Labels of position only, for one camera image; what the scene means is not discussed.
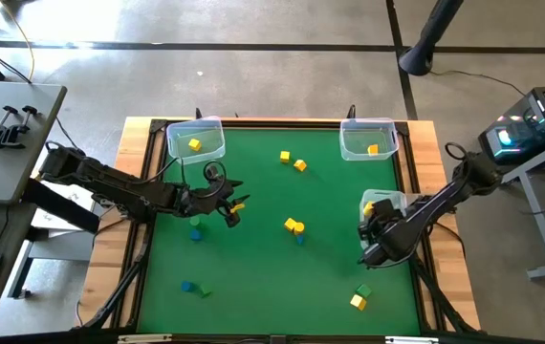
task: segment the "blue cube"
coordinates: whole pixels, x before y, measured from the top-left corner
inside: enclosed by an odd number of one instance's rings
[[[192,229],[189,231],[189,239],[195,242],[203,240],[203,234],[198,229]]]
[[[181,290],[185,292],[194,291],[196,289],[196,285],[194,285],[191,282],[183,281],[181,283]]]

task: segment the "green tabletop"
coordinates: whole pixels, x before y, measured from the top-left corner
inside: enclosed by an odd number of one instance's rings
[[[139,333],[415,335],[419,333],[408,265],[367,270],[357,264],[359,203],[366,189],[397,190],[387,161],[344,161],[337,130],[225,129],[229,179],[250,194],[241,223],[201,215],[200,242],[189,219],[158,215],[147,270]],[[307,163],[304,172],[279,160]],[[204,163],[185,167],[187,182],[204,186]],[[166,181],[181,179],[173,165]],[[298,244],[283,226],[306,226]],[[206,285],[207,297],[182,291]],[[350,304],[367,285],[364,311]]]

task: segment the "computer tower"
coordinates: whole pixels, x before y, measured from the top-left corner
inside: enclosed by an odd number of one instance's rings
[[[498,165],[520,164],[545,150],[545,87],[535,87],[479,135]]]

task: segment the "yellow cube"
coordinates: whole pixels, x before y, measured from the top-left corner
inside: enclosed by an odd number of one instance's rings
[[[371,144],[368,146],[368,155],[373,156],[379,154],[379,145]]]
[[[368,202],[364,206],[364,216],[369,217],[372,215],[372,213],[375,211],[375,203],[374,202]]]
[[[294,163],[294,167],[298,171],[303,172],[307,168],[307,163],[302,160],[297,160]]]
[[[294,225],[294,234],[300,235],[304,233],[304,224],[303,223],[296,223]]]
[[[363,311],[364,308],[366,307],[366,300],[363,297],[355,294],[353,295],[353,298],[351,299],[351,304],[354,307],[356,307],[358,310]]]
[[[296,224],[296,221],[294,221],[294,219],[292,218],[289,218],[286,222],[285,222],[285,229],[289,230],[289,231],[294,231],[294,227],[295,227],[295,224]]]
[[[290,162],[290,152],[281,151],[281,162],[283,163]]]
[[[203,145],[196,139],[192,139],[187,144],[194,152],[198,152]]]

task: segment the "gray floor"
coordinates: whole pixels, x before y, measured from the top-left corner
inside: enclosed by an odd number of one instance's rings
[[[395,0],[403,43],[413,44],[435,0]],[[384,0],[31,0],[11,5],[30,39],[49,41],[392,44]],[[467,0],[441,45],[545,47],[545,0]],[[0,39],[20,40],[0,12]],[[60,113],[88,154],[113,163],[127,116],[206,115],[405,119],[392,53],[35,50],[34,81],[63,84]],[[26,50],[0,49],[26,73]],[[435,71],[492,75],[527,92],[545,86],[545,54],[437,54]],[[434,120],[439,142],[475,149],[476,136],[519,98],[513,89],[463,75],[411,77],[419,119]],[[57,128],[54,140],[65,141]],[[447,175],[454,165],[445,159]],[[537,191],[545,204],[545,179]],[[520,193],[496,191],[462,204],[470,279],[485,330],[545,339],[545,250]],[[68,329],[86,267],[35,262],[37,297],[4,299],[0,334]]]

